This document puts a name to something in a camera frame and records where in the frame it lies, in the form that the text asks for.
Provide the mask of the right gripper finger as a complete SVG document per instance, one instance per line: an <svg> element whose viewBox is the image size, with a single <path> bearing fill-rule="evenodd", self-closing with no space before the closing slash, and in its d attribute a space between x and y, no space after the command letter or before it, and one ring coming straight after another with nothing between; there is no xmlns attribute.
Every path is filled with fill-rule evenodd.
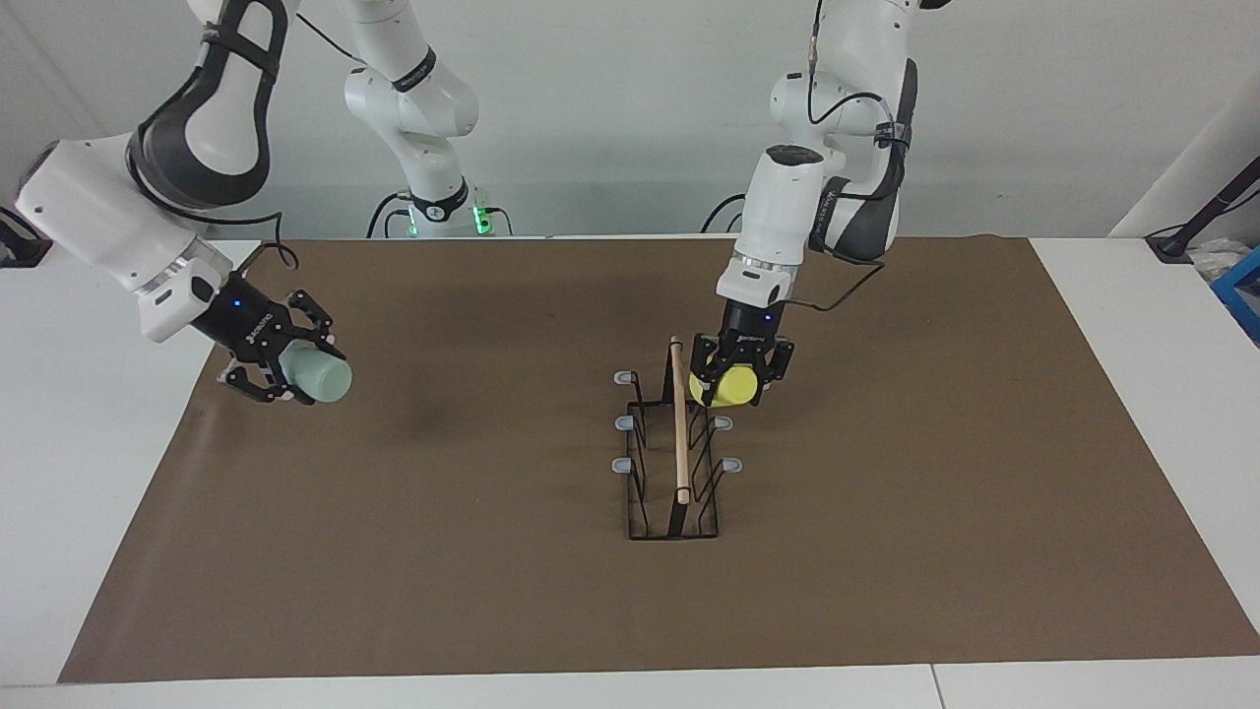
<svg viewBox="0 0 1260 709"><path fill-rule="evenodd" d="M276 400L297 400L305 404L306 395L284 377L284 373L271 372L267 366L252 366L237 359L231 360L228 366L220 372L220 383L229 389L238 390L249 400L257 403L275 403Z"/></svg>
<svg viewBox="0 0 1260 709"><path fill-rule="evenodd" d="M286 334L290 337L300 343L310 343L320 353L331 356L344 356L341 350L335 346L335 336L331 332L331 315L306 290L296 288L290 292L286 306L289 311L299 311L307 322L306 326L301 326L297 322L289 322Z"/></svg>

